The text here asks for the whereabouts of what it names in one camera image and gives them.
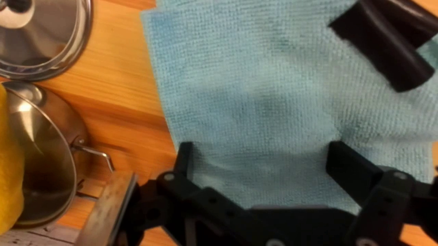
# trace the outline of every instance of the stainless steel pot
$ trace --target stainless steel pot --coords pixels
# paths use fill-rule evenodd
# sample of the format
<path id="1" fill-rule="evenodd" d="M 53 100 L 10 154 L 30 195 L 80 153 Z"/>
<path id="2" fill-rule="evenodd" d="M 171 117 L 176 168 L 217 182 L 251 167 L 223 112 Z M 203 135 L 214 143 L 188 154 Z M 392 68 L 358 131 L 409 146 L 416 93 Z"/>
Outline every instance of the stainless steel pot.
<path id="1" fill-rule="evenodd" d="M 6 82 L 10 121 L 20 139 L 24 161 L 24 209 L 13 228 L 45 225 L 60 217 L 83 179 L 88 154 L 108 154 L 87 147 L 79 115 L 54 93 L 34 83 Z"/>
<path id="2" fill-rule="evenodd" d="M 65 71 L 90 27 L 91 0 L 0 0 L 0 75 L 32 82 Z"/>

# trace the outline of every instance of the kitchen counter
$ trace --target kitchen counter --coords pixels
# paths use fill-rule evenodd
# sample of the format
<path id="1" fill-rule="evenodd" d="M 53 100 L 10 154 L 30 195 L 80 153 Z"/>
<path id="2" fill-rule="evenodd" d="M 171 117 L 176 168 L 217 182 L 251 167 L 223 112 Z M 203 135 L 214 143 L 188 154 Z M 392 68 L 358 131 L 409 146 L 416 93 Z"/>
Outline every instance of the kitchen counter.
<path id="1" fill-rule="evenodd" d="M 84 52 L 68 71 L 38 85 L 60 94 L 79 112 L 90 145 L 106 152 L 116 169 L 132 169 L 138 182 L 145 183 L 171 169 L 175 160 L 139 22 L 139 11 L 153 8 L 154 0 L 93 3 L 93 27 Z M 102 162 L 91 164 L 90 176 L 108 175 Z M 93 202 L 76 198 L 58 223 L 80 228 L 91 208 Z M 403 238 L 411 244 L 433 244 L 413 227 Z M 147 232 L 145 242 L 172 244 L 158 229 Z"/>

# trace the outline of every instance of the light blue towel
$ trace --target light blue towel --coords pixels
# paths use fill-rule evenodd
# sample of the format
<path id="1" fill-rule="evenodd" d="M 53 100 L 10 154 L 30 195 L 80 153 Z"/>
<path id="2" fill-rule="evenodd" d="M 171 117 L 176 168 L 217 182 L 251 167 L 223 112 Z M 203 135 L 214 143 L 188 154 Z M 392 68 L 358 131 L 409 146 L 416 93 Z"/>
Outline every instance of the light blue towel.
<path id="1" fill-rule="evenodd" d="M 161 0 L 142 13 L 175 145 L 195 146 L 190 177 L 254 205 L 355 213 L 324 172 L 329 141 L 429 182 L 438 72 L 395 93 L 327 24 L 353 0 Z M 420 52 L 438 67 L 438 38 Z"/>

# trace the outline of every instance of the wooden countertop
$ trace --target wooden countertop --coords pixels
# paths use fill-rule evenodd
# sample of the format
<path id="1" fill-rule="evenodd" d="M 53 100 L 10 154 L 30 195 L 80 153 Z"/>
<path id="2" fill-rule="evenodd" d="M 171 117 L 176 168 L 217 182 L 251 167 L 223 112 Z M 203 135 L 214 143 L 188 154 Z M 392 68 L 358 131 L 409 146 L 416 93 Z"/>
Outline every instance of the wooden countertop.
<path id="1" fill-rule="evenodd" d="M 84 52 L 67 72 L 38 85 L 65 98 L 83 117 L 91 145 L 109 153 L 114 168 L 135 171 L 143 183 L 171 169 L 175 158 L 139 22 L 139 11 L 153 8 L 154 0 L 93 3 L 93 29 Z M 103 164 L 93 165 L 95 177 L 108 175 Z M 76 199 L 58 223 L 80 228 L 91 206 Z M 407 231 L 405 238 L 411 244 L 433 244 L 418 229 Z M 160 231 L 147 234 L 145 242 L 172 244 Z"/>

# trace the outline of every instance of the black plastic part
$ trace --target black plastic part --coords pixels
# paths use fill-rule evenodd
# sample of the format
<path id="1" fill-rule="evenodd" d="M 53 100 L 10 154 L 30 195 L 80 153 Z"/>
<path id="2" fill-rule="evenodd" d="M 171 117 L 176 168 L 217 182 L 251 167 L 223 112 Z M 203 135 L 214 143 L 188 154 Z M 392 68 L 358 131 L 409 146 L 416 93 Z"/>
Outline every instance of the black plastic part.
<path id="1" fill-rule="evenodd" d="M 411 209 L 417 217 L 417 224 L 421 225 L 422 231 L 438 242 L 438 197 L 432 194 L 432 186 L 418 183 L 411 191 Z"/>
<path id="2" fill-rule="evenodd" d="M 435 176 L 429 194 L 438 198 L 438 176 Z"/>
<path id="3" fill-rule="evenodd" d="M 5 0 L 5 3 L 13 12 L 25 12 L 31 5 L 31 0 Z"/>
<path id="4" fill-rule="evenodd" d="M 383 171 L 343 142 L 331 142 L 327 173 L 359 205 L 366 199 Z"/>
<path id="5" fill-rule="evenodd" d="M 179 145 L 176 162 L 173 171 L 187 177 L 188 162 L 192 152 L 191 142 L 181 142 Z"/>
<path id="6" fill-rule="evenodd" d="M 420 9 L 400 0 L 359 0 L 329 26 L 368 57 L 394 90 L 406 91 L 433 74 L 414 48 L 436 33 L 436 18 Z"/>
<path id="7" fill-rule="evenodd" d="M 338 209 L 262 209 L 244 210 L 213 188 L 198 188 L 175 173 L 168 182 L 162 176 L 157 187 L 187 217 L 186 234 L 176 242 L 184 244 L 249 244 L 264 246 L 276 239 L 284 244 L 329 246 L 342 243 L 342 235 L 354 216 Z M 164 228 L 176 235 L 181 227 Z"/>
<path id="8" fill-rule="evenodd" d="M 327 172 L 357 202 L 358 216 L 338 209 L 242 209 L 218 191 L 186 177 L 192 145 L 179 147 L 175 171 L 136 188 L 119 235 L 138 244 L 143 229 L 162 227 L 180 246 L 350 246 L 359 239 L 406 246 L 405 220 L 420 224 L 438 242 L 438 198 L 432 186 L 396 169 L 383 172 L 343 142 L 331 142 Z"/>
<path id="9" fill-rule="evenodd" d="M 377 244 L 398 246 L 405 214 L 410 205 L 413 179 L 384 175 L 362 205 L 361 212 L 344 235 L 347 244 L 366 238 Z"/>

